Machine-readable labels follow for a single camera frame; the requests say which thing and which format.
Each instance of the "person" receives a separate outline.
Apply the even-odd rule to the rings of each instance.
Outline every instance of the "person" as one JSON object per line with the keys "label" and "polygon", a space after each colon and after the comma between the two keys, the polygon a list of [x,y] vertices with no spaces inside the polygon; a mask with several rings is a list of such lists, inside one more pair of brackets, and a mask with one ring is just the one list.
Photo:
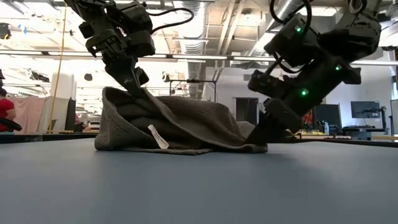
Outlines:
{"label": "person", "polygon": [[[16,117],[14,103],[7,100],[6,96],[7,91],[0,88],[0,118],[6,118],[12,121]],[[6,131],[10,131],[10,129],[5,125],[0,124],[0,133]]]}

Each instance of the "computer monitor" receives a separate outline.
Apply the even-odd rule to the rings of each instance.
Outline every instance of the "computer monitor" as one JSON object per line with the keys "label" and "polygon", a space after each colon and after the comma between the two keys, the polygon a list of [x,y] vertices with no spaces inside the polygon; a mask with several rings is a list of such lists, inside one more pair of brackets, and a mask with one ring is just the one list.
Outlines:
{"label": "computer monitor", "polygon": [[340,106],[339,105],[318,105],[313,109],[315,121],[326,121],[329,125],[336,125],[341,128]]}
{"label": "computer monitor", "polygon": [[380,104],[378,101],[352,101],[352,118],[380,118]]}

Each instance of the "ceiling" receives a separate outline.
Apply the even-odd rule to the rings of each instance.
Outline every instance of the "ceiling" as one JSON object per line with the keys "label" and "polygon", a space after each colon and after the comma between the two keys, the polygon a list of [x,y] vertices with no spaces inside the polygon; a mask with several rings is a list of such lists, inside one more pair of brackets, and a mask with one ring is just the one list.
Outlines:
{"label": "ceiling", "polygon": [[[116,1],[117,4],[125,4],[129,1]],[[148,11],[152,13],[162,12],[173,8],[176,1],[147,1]],[[314,1],[314,20],[319,20],[321,27],[335,24],[335,14],[339,7],[344,6],[344,1],[324,0]],[[267,20],[269,2],[261,0],[244,0],[234,4],[232,0],[206,0],[205,36],[200,41],[205,42],[203,54],[232,54],[234,52],[247,52],[251,50],[257,40],[263,35],[264,23]],[[0,40],[0,50],[36,50],[40,52],[59,52],[62,48],[64,36],[64,51],[87,52],[86,40],[81,35],[78,26],[83,20],[69,7],[67,10],[67,22],[63,31],[63,15],[65,5],[61,0],[0,0],[0,22],[11,25],[12,37]],[[159,17],[151,17],[154,27],[181,21],[179,13],[169,13]],[[229,20],[228,32],[223,37],[223,25]],[[181,46],[185,41],[179,35],[182,29],[196,29],[194,26],[170,27],[157,31],[152,35],[157,54],[180,54]],[[397,45],[398,40],[394,35],[386,37],[387,45]],[[43,58],[36,56],[10,56],[0,55],[0,68],[6,76],[5,84],[9,91],[39,95],[49,93],[50,84],[31,80],[27,70],[35,71],[52,79],[53,73],[58,69],[58,58]],[[187,78],[187,62],[139,62],[150,78],[147,87],[154,95],[166,95],[169,93],[169,84],[163,82],[164,73],[173,75],[176,79]],[[80,106],[86,109],[99,108],[101,101],[101,89],[104,86],[120,86],[104,71],[104,64],[100,60],[80,60],[68,58],[62,62],[63,69],[70,69],[77,80],[76,100]],[[84,75],[90,73],[93,80],[88,82]],[[28,84],[43,84],[41,87],[26,86]],[[176,95],[186,94],[184,84]]]}

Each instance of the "red shirt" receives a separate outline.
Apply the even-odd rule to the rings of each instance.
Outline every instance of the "red shirt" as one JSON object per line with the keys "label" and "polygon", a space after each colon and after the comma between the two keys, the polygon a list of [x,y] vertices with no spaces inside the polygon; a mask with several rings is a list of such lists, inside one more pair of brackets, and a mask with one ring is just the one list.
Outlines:
{"label": "red shirt", "polygon": [[[0,100],[0,118],[6,118],[7,111],[14,109],[14,103],[7,100],[7,99],[2,99]],[[0,124],[0,132],[5,132],[7,131],[8,128],[2,124]]]}

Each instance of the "ductwork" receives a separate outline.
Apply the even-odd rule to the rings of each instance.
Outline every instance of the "ductwork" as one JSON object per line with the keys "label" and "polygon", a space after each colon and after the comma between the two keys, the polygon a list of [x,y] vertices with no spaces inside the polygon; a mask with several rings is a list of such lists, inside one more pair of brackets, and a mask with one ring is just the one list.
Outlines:
{"label": "ductwork", "polygon": [[[275,13],[279,18],[285,19],[289,13],[294,11],[302,3],[302,0],[280,0],[278,3],[278,9],[275,10]],[[264,26],[266,28],[266,32],[259,38],[259,41],[246,54],[246,56],[260,57],[264,55],[264,44],[268,43],[268,41],[273,38],[273,34],[267,33],[267,31],[275,29],[278,26],[280,26],[280,24],[271,17],[271,14],[267,15]]]}
{"label": "ductwork", "polygon": [[[192,21],[179,26],[180,37],[189,40],[180,41],[182,54],[202,55],[205,53],[205,43],[202,39],[205,38],[205,19],[206,19],[206,3],[198,1],[174,1],[175,7],[184,7],[194,13]],[[191,14],[182,12],[182,20],[188,19]],[[200,76],[201,63],[188,63],[188,78],[199,78],[204,80],[206,77]],[[197,98],[201,96],[198,93],[197,86],[190,86],[190,96]]]}

